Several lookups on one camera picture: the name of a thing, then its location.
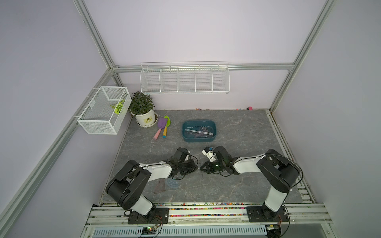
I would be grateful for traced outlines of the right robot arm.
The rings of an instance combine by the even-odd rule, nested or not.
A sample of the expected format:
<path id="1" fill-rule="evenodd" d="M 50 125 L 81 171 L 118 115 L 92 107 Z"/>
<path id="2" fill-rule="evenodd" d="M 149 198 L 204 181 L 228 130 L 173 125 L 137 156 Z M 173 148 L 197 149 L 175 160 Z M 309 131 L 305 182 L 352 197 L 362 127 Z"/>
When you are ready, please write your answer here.
<path id="1" fill-rule="evenodd" d="M 269 149 L 257 156 L 234 158 L 225 147 L 218 146 L 216 148 L 206 147 L 202 154 L 207 157 L 207 161 L 200 170 L 207 174 L 227 172 L 230 176 L 262 173 L 271 187 L 261 212 L 271 217 L 278 214 L 298 176 L 302 173 L 297 164 L 274 149 Z"/>

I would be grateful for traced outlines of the white plant pot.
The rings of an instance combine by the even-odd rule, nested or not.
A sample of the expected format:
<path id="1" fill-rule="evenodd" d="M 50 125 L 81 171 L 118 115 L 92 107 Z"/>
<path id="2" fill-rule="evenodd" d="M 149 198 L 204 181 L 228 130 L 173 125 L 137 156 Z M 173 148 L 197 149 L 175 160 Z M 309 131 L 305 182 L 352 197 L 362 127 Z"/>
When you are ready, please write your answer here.
<path id="1" fill-rule="evenodd" d="M 137 123 L 142 127 L 150 126 L 156 121 L 156 116 L 153 109 L 151 109 L 148 113 L 135 115 L 135 118 Z"/>

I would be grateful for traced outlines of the white pot saucer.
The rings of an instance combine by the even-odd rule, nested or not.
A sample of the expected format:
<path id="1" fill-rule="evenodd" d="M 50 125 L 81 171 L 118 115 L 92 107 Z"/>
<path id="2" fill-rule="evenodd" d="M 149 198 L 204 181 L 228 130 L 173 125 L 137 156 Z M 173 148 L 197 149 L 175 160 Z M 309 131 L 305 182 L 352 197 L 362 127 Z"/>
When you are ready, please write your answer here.
<path id="1" fill-rule="evenodd" d="M 146 114 L 141 114 L 141 115 L 131 114 L 131 115 L 136 119 L 137 124 L 143 128 L 149 128 L 155 125 L 158 120 L 158 115 L 154 110 L 150 110 Z"/>

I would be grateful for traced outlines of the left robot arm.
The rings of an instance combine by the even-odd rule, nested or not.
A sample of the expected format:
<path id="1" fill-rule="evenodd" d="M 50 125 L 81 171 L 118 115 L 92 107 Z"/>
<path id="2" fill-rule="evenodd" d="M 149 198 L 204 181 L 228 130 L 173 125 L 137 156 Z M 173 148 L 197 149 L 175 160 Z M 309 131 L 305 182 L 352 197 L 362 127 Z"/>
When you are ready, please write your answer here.
<path id="1" fill-rule="evenodd" d="M 198 158 L 189 150 L 178 148 L 170 159 L 152 164 L 128 161 L 106 186 L 106 193 L 117 205 L 142 216 L 151 216 L 156 206 L 144 195 L 146 185 L 154 180 L 182 180 L 198 169 Z"/>

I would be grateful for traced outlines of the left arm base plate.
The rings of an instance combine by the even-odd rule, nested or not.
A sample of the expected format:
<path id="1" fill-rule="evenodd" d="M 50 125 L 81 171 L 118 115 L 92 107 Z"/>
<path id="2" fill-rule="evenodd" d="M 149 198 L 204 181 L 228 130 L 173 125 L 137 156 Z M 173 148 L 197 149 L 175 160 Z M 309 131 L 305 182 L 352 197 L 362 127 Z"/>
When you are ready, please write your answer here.
<path id="1" fill-rule="evenodd" d="M 167 224 L 169 219 L 168 208 L 153 208 L 147 215 L 141 215 L 136 211 L 131 211 L 128 215 L 129 225 L 143 224 Z"/>

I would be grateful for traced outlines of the green potted plant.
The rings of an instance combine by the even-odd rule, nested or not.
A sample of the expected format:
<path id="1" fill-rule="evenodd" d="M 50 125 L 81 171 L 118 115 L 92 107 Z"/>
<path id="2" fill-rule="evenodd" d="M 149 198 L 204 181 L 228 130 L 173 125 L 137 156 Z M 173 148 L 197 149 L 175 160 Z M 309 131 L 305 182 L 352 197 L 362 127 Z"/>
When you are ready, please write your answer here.
<path id="1" fill-rule="evenodd" d="M 136 115 L 144 115 L 154 109 L 153 98 L 150 94 L 144 94 L 142 92 L 135 92 L 132 97 L 132 101 L 129 106 L 129 112 Z"/>

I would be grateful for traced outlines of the clear straight ruler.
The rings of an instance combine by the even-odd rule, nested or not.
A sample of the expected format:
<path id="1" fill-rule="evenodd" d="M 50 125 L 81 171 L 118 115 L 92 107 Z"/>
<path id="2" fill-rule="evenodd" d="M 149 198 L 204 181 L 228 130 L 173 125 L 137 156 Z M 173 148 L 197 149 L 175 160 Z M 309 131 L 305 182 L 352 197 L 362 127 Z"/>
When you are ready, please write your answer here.
<path id="1" fill-rule="evenodd" d="M 185 131 L 195 133 L 195 134 L 203 134 L 207 136 L 214 136 L 214 133 L 211 131 L 208 131 L 206 128 L 197 128 L 197 129 L 191 129 L 191 128 L 185 128 Z"/>

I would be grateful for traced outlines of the teal plastic storage box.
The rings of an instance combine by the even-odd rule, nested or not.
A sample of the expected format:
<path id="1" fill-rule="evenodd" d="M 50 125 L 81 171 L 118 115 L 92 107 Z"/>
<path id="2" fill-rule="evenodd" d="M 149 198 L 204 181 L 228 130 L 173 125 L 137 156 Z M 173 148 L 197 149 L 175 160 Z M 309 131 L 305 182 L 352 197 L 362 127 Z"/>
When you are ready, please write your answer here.
<path id="1" fill-rule="evenodd" d="M 212 120 L 189 120 L 182 125 L 185 142 L 212 142 L 217 136 L 216 124 Z"/>

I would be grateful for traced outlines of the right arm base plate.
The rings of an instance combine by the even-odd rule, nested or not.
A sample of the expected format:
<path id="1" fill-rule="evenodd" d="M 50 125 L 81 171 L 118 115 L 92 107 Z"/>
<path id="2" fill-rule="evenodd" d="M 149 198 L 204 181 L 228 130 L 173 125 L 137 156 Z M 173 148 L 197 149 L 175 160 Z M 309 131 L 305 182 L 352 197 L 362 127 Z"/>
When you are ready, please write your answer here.
<path id="1" fill-rule="evenodd" d="M 251 223 L 281 223 L 289 222 L 289 216 L 284 206 L 281 206 L 277 212 L 273 212 L 262 206 L 249 206 L 247 215 Z"/>

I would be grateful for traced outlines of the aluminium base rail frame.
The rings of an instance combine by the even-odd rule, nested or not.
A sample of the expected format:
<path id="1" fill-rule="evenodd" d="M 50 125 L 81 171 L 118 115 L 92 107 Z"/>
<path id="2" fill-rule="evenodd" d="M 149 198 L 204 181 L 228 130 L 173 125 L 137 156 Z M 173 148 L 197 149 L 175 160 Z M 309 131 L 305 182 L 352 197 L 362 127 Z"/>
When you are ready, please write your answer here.
<path id="1" fill-rule="evenodd" d="M 252 203 L 159 203 L 150 224 L 114 204 L 91 209 L 82 238 L 338 238 L 321 203 L 285 204 L 273 221 Z"/>

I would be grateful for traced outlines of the green item in basket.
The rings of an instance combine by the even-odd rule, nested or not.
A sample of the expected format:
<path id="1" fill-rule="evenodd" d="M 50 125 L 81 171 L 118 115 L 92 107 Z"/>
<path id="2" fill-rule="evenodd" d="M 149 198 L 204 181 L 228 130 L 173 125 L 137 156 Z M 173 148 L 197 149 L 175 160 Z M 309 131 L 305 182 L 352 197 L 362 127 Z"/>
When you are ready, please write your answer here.
<path id="1" fill-rule="evenodd" d="M 119 115 L 121 113 L 122 109 L 124 108 L 124 102 L 125 100 L 121 100 L 119 103 L 111 105 L 111 107 L 114 109 L 115 114 Z"/>

